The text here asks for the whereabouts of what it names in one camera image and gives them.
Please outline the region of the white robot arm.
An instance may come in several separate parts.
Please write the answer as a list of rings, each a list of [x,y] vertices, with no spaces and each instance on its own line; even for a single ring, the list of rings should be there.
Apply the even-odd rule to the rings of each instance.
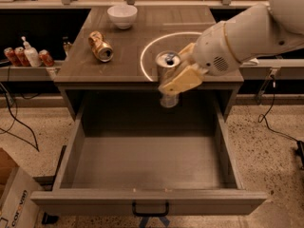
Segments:
[[[205,30],[180,52],[180,66],[159,91],[178,95],[199,86],[206,75],[233,72],[256,57],[304,46],[304,0],[269,0]]]

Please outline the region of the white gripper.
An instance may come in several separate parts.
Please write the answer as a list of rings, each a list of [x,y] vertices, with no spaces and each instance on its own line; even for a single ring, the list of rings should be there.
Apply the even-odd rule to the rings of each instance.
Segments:
[[[204,68],[213,76],[238,70],[240,61],[230,47],[225,26],[225,22],[213,25],[195,44],[190,43],[179,52],[180,61],[190,65],[160,84],[162,94],[178,95],[199,86],[204,80]]]

